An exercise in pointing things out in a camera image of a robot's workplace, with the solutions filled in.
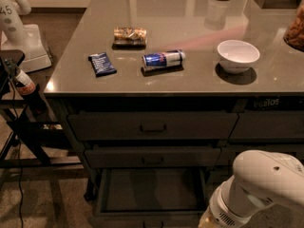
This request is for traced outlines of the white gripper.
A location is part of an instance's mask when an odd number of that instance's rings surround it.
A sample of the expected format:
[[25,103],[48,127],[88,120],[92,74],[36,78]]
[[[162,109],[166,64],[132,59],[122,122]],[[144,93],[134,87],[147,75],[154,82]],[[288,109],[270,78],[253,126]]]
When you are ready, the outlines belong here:
[[226,207],[209,205],[199,220],[198,228],[236,228],[236,222]]

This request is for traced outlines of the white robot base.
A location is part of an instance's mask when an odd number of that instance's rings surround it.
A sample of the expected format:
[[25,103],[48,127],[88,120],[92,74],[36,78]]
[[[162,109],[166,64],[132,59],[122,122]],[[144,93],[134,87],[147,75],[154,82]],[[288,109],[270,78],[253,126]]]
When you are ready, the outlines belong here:
[[36,24],[24,25],[20,16],[28,15],[28,0],[0,0],[1,49],[19,49],[25,54],[21,68],[34,72],[51,67],[52,60],[47,41]]

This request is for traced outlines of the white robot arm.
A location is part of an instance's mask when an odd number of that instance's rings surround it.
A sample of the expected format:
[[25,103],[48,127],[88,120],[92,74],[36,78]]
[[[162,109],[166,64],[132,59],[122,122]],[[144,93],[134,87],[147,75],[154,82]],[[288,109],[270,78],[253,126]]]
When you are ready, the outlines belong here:
[[241,228],[275,204],[304,210],[304,166],[295,157],[247,150],[233,162],[233,175],[212,194],[198,228]]

